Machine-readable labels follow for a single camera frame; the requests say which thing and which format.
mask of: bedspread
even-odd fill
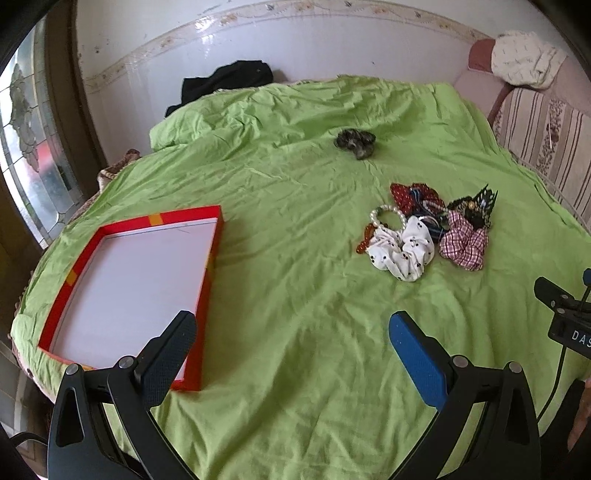
[[[343,128],[376,135],[370,159],[335,148]],[[65,227],[24,296],[12,337],[51,395],[65,365],[37,342],[96,228],[220,204],[226,223],[203,389],[171,392],[153,410],[200,478],[387,478],[434,414],[389,344],[397,310],[475,365],[519,361],[537,410],[544,404],[560,345],[547,337],[551,312],[535,299],[534,281],[543,275],[582,293],[591,238],[498,147],[485,117],[450,85],[340,77],[216,93],[157,125],[151,142],[155,153],[122,171]],[[499,191],[482,271],[438,256],[418,281],[405,283],[355,254],[370,211],[391,201],[390,184],[413,182],[447,202],[485,184]],[[394,216],[384,218],[397,228]],[[588,365],[567,354],[542,429]],[[467,441],[461,438],[448,469]]]

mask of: stained glass window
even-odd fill
[[[0,170],[43,248],[83,203],[49,104],[44,27],[41,20],[0,75]]]

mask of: dark scrunchie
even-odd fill
[[[364,160],[374,152],[375,135],[363,130],[348,128],[335,138],[335,147],[349,150],[357,160]]]

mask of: white polka dot scrunchie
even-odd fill
[[[435,246],[425,224],[412,216],[402,233],[379,225],[366,253],[375,268],[388,270],[399,280],[415,281],[433,259]]]

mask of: striped sofa cushion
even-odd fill
[[[493,132],[591,232],[591,118],[555,97],[516,88],[503,102]]]

